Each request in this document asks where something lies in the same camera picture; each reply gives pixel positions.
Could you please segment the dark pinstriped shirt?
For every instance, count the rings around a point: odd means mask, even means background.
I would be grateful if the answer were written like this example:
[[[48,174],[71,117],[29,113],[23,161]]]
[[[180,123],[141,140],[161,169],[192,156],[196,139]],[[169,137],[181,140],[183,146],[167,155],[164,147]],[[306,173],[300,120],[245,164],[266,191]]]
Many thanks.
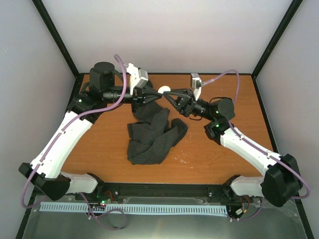
[[[129,145],[127,158],[133,165],[161,164],[186,135],[188,126],[181,119],[168,120],[170,110],[156,102],[139,108],[136,123],[127,125]]]

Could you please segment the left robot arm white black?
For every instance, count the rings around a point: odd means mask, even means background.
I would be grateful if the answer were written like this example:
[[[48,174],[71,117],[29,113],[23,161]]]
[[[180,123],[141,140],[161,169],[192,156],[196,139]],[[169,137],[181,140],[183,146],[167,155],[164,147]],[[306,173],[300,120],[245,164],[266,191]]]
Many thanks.
[[[92,200],[103,197],[103,180],[93,173],[83,175],[63,172],[62,166],[98,117],[121,103],[139,107],[160,99],[163,90],[149,83],[147,71],[132,63],[124,67],[129,77],[121,75],[112,63],[98,62],[89,72],[89,81],[74,96],[58,130],[43,151],[31,163],[22,163],[19,171],[49,199],[66,194],[86,193]]]

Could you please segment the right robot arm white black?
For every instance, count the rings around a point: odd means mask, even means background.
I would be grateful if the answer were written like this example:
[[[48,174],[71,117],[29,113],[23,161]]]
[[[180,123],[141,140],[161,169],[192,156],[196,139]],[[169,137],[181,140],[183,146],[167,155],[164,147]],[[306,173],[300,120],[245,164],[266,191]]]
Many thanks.
[[[207,102],[190,89],[169,87],[161,93],[181,115],[209,120],[204,126],[207,137],[232,150],[260,172],[260,177],[236,176],[230,182],[233,194],[263,197],[272,205],[282,207],[305,185],[293,156],[282,156],[262,147],[230,122],[235,117],[231,98],[215,97]]]

